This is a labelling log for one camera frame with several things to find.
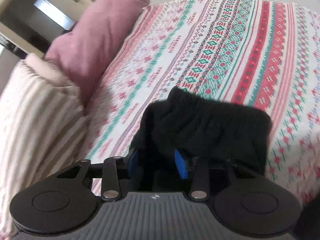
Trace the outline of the black pants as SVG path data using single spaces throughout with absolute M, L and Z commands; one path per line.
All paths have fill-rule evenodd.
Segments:
M 206 100 L 174 87 L 145 109 L 131 141 L 138 153 L 137 191 L 182 191 L 174 154 L 265 173 L 270 116 L 256 108 Z

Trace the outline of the beige striped folded quilt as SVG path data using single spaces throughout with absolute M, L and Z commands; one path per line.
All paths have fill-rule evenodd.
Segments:
M 29 54 L 1 94 L 1 239 L 15 234 L 15 194 L 79 160 L 88 119 L 80 89 L 54 64 Z

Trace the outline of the pink fluffy blanket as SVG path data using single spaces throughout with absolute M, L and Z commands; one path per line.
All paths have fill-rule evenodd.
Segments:
M 88 104 L 98 81 L 150 0 L 96 0 L 72 31 L 57 37 L 44 58 L 58 65 Z

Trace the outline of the patterned red green bedsheet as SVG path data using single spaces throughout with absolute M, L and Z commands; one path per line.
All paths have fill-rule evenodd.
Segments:
M 146 107 L 175 86 L 265 111 L 267 178 L 304 205 L 319 194 L 319 14 L 262 0 L 144 8 L 87 106 L 82 155 L 127 154 Z

